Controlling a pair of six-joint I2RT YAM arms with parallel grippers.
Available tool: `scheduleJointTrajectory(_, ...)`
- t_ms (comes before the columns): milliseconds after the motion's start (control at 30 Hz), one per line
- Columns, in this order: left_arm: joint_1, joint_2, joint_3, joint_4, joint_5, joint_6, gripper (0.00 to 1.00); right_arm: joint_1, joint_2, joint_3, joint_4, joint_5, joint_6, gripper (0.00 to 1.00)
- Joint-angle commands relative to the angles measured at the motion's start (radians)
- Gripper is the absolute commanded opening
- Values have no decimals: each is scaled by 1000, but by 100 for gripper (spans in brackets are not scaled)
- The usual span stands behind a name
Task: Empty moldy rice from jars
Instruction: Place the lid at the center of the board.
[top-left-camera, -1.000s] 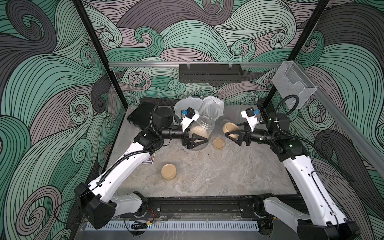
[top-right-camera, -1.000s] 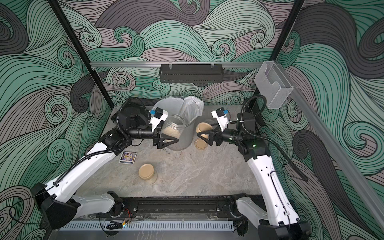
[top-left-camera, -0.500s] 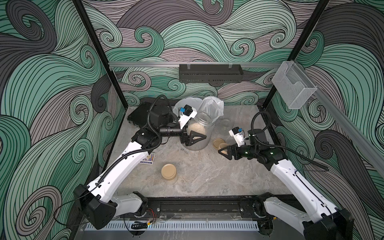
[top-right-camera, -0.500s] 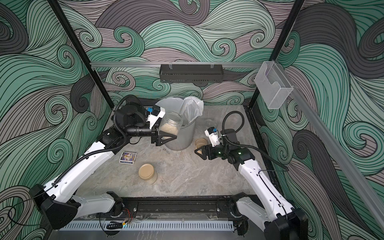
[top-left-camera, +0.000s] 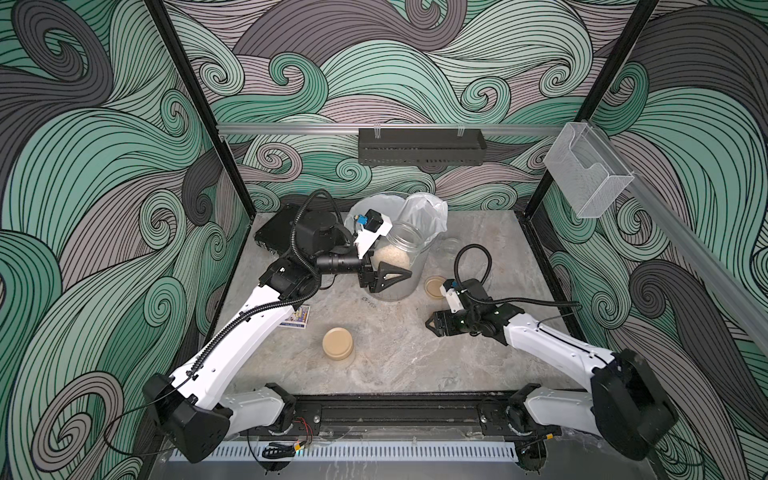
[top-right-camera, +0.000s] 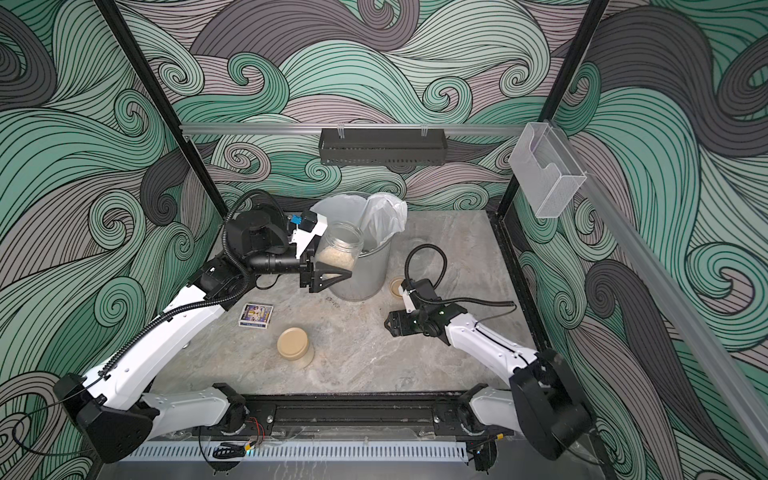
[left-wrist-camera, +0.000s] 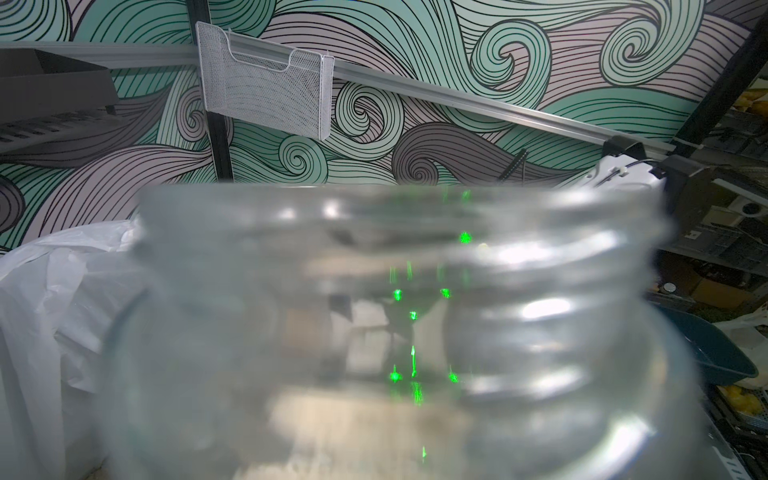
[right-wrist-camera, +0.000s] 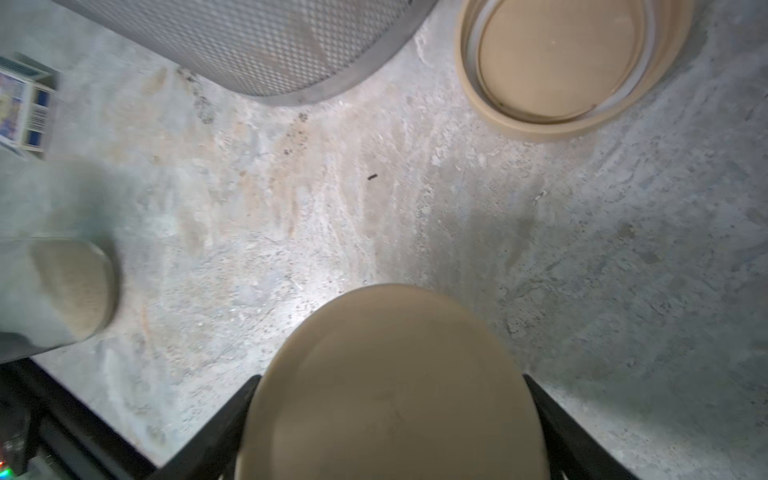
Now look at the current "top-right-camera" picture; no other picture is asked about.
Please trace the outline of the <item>beige jar lid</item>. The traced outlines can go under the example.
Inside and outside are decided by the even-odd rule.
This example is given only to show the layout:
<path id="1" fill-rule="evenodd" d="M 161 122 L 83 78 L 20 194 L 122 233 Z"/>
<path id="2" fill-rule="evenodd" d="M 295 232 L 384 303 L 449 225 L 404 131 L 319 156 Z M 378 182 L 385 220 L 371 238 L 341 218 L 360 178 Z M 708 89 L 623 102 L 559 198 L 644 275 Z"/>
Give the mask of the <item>beige jar lid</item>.
<path id="1" fill-rule="evenodd" d="M 395 298 L 401 298 L 407 292 L 407 285 L 403 277 L 394 278 L 389 284 L 390 293 Z"/>

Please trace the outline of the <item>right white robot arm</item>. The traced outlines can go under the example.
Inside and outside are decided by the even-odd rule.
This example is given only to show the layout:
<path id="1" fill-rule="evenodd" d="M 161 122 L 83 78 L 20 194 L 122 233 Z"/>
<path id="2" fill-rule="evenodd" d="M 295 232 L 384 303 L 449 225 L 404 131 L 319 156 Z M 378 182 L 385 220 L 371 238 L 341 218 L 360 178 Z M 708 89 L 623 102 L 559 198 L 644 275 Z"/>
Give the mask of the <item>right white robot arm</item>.
<path id="1" fill-rule="evenodd" d="M 392 311 L 384 328 L 394 337 L 422 335 L 458 349 L 508 384 L 469 396 L 470 417 L 482 427 L 522 434 L 540 455 L 556 460 L 594 425 L 586 393 L 562 355 L 503 337 L 455 304 Z"/>

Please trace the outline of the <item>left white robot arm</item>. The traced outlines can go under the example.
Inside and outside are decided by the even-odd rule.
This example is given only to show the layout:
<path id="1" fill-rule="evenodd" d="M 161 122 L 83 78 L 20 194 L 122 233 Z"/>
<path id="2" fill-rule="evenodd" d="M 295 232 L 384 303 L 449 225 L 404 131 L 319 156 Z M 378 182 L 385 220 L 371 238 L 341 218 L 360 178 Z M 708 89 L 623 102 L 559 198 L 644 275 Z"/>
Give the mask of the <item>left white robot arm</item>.
<path id="1" fill-rule="evenodd" d="M 219 382 L 194 392 L 151 394 L 157 374 L 206 326 L 219 319 L 263 274 L 296 274 L 299 285 L 319 293 L 352 273 L 304 255 L 258 254 L 243 274 L 225 254 L 209 260 L 189 280 L 160 317 L 106 362 L 84 375 L 67 374 L 54 394 L 78 431 L 105 463 L 115 463 L 145 441 L 168 433 L 210 428 L 237 435 L 248 408 L 243 395 Z"/>

